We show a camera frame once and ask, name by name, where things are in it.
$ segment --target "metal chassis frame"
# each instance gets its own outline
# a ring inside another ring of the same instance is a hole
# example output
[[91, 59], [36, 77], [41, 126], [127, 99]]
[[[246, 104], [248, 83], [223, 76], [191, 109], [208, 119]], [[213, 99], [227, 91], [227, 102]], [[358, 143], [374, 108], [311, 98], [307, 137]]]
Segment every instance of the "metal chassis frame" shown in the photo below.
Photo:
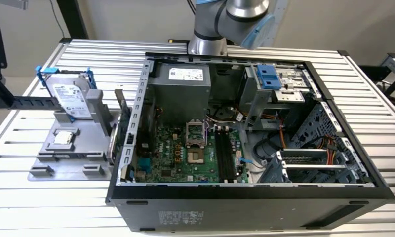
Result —
[[[120, 165], [127, 165], [132, 159], [132, 154], [135, 150], [135, 142], [136, 139], [135, 132], [128, 132], [128, 136], [131, 137], [129, 141], [125, 140], [125, 147], [123, 150], [123, 154], [127, 154], [119, 158], [113, 167], [113, 174], [109, 181], [109, 188], [107, 193], [105, 202], [116, 204], [120, 212], [127, 210], [128, 205], [147, 205], [148, 199], [157, 200], [183, 200], [183, 201], [193, 201], [196, 199], [211, 200], [211, 199], [224, 199], [224, 200], [235, 200], [235, 199], [346, 199], [348, 203], [363, 203], [366, 205], [366, 209], [363, 209], [363, 213], [358, 212], [358, 215], [367, 213], [374, 210], [383, 204], [395, 200], [395, 196], [382, 178], [382, 175], [367, 155], [367, 152], [360, 145], [360, 142], [350, 128], [350, 125], [346, 121], [346, 118], [342, 114], [342, 111], [338, 109], [338, 106], [334, 102], [334, 98], [330, 94], [328, 89], [312, 67], [311, 62], [307, 61], [288, 61], [288, 60], [263, 60], [263, 59], [247, 59], [247, 58], [232, 58], [232, 57], [207, 57], [207, 56], [184, 56], [176, 54], [159, 54], [159, 53], [147, 53], [145, 54], [145, 62], [143, 66], [143, 73], [140, 77], [140, 85], [139, 85], [139, 93], [135, 99], [133, 111], [132, 111], [132, 119], [129, 123], [129, 128], [135, 128], [136, 124], [139, 124], [139, 117], [135, 117], [135, 114], [140, 114], [141, 112], [141, 98], [145, 95], [147, 89], [147, 80], [148, 74], [151, 73], [151, 68], [153, 65], [153, 61], [161, 60], [167, 63], [176, 63], [179, 59], [188, 57], [188, 61], [204, 61], [209, 63], [211, 59], [224, 60], [224, 62], [235, 63], [235, 64], [250, 64], [254, 62], [282, 62], [282, 63], [294, 63], [303, 64], [306, 69], [311, 74], [311, 78], [316, 84], [316, 87], [320, 90], [320, 94], [323, 100], [326, 101], [328, 107], [331, 108], [331, 112], [336, 117], [338, 123], [343, 129], [343, 134], [348, 138], [352, 147], [363, 161], [364, 167], [374, 179], [375, 187], [319, 187], [314, 186], [290, 186], [290, 187], [275, 187], [275, 185], [263, 185], [254, 187], [231, 187], [231, 186], [211, 186], [211, 185], [200, 185], [199, 187], [192, 186], [167, 186], [167, 185], [151, 185], [151, 186], [135, 186], [127, 185], [123, 186], [119, 182], [120, 177]], [[368, 204], [367, 199], [380, 199], [380, 204]], [[344, 222], [347, 222], [354, 217], [350, 217], [351, 213], [346, 216], [342, 216], [338, 220], [330, 223], [326, 226], [318, 226], [316, 224], [310, 226], [302, 226], [304, 229], [331, 229]]]

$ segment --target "blue drive bracket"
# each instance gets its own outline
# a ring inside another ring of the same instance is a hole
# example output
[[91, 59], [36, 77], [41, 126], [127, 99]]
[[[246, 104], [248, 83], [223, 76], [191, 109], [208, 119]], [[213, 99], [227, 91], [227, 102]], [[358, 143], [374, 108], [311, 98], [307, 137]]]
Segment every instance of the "blue drive bracket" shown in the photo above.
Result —
[[282, 81], [278, 77], [275, 67], [271, 65], [258, 65], [256, 75], [262, 82], [263, 89], [279, 90], [283, 87]]

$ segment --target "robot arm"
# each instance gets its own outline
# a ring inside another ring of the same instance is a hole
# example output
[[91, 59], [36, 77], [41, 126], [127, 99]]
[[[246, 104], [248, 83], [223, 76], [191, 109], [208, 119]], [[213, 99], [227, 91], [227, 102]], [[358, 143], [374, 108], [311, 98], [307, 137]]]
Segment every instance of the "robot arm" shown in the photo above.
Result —
[[274, 15], [268, 0], [196, 0], [195, 35], [188, 53], [227, 55], [225, 38], [254, 50], [267, 38]]

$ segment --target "white wall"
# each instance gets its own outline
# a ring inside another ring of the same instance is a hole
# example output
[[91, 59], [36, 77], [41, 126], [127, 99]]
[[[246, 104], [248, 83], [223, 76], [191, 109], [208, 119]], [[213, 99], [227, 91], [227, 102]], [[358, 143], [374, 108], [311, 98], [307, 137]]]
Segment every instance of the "white wall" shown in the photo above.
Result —
[[189, 40], [195, 16], [185, 0], [83, 0], [99, 40]]
[[290, 0], [274, 46], [343, 49], [379, 64], [395, 52], [395, 0]]
[[[53, 6], [68, 37], [55, 0]], [[0, 4], [0, 27], [8, 60], [8, 68], [2, 73], [6, 77], [33, 78], [35, 67], [44, 64], [61, 39], [49, 1], [29, 0], [28, 10]]]

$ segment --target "blue connector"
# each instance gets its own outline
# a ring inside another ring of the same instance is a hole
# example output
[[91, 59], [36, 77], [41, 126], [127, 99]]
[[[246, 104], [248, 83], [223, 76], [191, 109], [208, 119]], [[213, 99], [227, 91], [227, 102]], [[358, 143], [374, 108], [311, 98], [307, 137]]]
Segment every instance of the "blue connector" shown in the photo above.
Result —
[[279, 90], [283, 87], [282, 81], [276, 75], [276, 70], [274, 66], [258, 65], [256, 75], [262, 81], [263, 89]]
[[151, 158], [139, 158], [140, 170], [151, 174]]

